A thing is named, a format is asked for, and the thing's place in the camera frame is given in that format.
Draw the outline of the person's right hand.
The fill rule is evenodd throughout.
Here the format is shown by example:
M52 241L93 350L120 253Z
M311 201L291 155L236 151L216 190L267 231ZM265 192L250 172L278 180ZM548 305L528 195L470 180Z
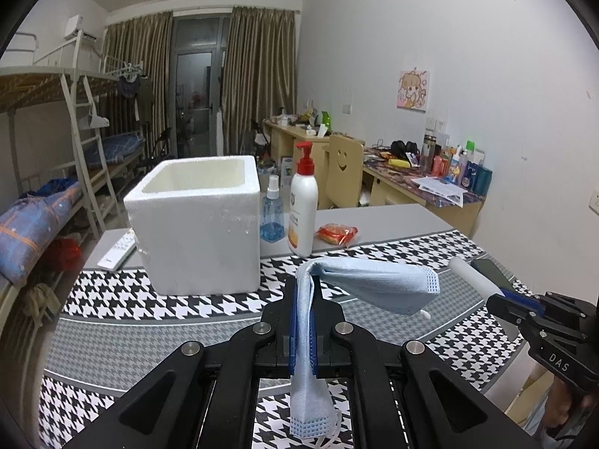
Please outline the person's right hand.
M545 402L543 423L545 429L554 429L568 421L569 409L572 406L572 393L569 386L559 378L555 378L549 388Z

